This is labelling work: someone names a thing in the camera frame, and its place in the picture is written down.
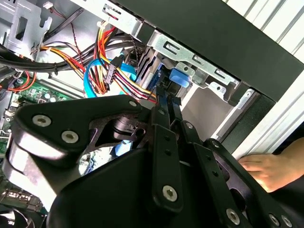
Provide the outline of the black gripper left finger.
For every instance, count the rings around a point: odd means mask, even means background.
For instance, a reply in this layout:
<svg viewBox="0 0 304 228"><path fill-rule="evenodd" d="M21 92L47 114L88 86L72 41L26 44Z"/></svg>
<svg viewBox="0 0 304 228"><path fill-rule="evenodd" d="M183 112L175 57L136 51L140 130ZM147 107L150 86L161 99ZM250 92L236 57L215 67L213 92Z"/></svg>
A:
<svg viewBox="0 0 304 228"><path fill-rule="evenodd" d="M33 193L49 213L70 183L128 152L177 146L168 94L146 108L128 95L31 104L14 116L4 162L8 179Z"/></svg>

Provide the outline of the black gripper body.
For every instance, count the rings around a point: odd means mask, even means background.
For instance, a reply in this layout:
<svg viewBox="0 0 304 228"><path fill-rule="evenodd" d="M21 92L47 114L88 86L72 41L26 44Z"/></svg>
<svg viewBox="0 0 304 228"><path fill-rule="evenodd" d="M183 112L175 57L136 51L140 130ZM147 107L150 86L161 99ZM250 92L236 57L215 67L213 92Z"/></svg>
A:
<svg viewBox="0 0 304 228"><path fill-rule="evenodd" d="M177 146L138 149L70 183L57 196L49 228L209 228L213 215L202 177Z"/></svg>

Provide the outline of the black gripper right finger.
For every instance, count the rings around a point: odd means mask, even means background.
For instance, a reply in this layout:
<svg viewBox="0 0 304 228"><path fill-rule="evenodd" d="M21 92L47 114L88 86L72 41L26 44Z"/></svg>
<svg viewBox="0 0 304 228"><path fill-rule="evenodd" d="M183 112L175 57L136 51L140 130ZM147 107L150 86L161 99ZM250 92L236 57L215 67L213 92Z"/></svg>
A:
<svg viewBox="0 0 304 228"><path fill-rule="evenodd" d="M213 215L211 228L293 228L294 220L216 140L202 142L196 128L184 121L181 100L168 95L171 129L179 136L182 158L189 162L195 183L202 177Z"/></svg>

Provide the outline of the person's bare hand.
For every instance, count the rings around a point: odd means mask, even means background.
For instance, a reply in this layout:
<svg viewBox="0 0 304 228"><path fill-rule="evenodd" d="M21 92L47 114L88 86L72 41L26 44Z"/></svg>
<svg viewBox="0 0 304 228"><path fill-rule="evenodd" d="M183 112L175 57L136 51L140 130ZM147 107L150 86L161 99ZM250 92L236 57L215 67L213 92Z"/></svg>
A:
<svg viewBox="0 0 304 228"><path fill-rule="evenodd" d="M304 175L304 139L294 141L279 155L252 154L238 162L266 192L274 192Z"/></svg>

